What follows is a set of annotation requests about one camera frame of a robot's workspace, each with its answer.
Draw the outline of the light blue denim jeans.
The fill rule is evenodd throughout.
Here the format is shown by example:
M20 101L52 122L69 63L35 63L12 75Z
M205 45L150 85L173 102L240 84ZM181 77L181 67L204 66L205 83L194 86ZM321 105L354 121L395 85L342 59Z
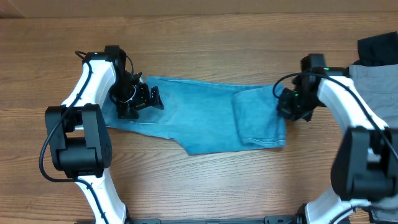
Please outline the light blue denim jeans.
M177 141L189 155L273 149L286 145L284 118L277 112L278 85L234 85L170 77L148 77L157 86L164 109L148 107L138 119L119 119L106 100L105 123Z

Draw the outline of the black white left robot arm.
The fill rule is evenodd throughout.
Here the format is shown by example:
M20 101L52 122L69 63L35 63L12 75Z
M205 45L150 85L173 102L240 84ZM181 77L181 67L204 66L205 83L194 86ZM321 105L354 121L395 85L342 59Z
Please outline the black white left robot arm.
M51 182L79 186L94 223L132 223L109 171L113 149L101 109L110 100L118 119L137 119L139 110L164 108L159 89L149 88L142 73L126 70L132 60L118 45L76 54L82 65L79 81L61 105L45 111L47 137L39 170Z

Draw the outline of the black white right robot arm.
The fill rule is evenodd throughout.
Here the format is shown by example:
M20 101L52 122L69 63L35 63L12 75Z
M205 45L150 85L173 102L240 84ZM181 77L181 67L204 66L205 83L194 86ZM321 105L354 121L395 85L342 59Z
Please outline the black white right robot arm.
M291 74L294 89L277 96L278 114L291 121L310 121L315 108L326 107L338 123L343 139L331 167L331 186L295 215L265 217L265 223L349 223L357 210L371 223L385 223L381 213L396 208L380 205L397 195L397 130L390 128L364 102L348 72L327 67L322 54L300 61Z

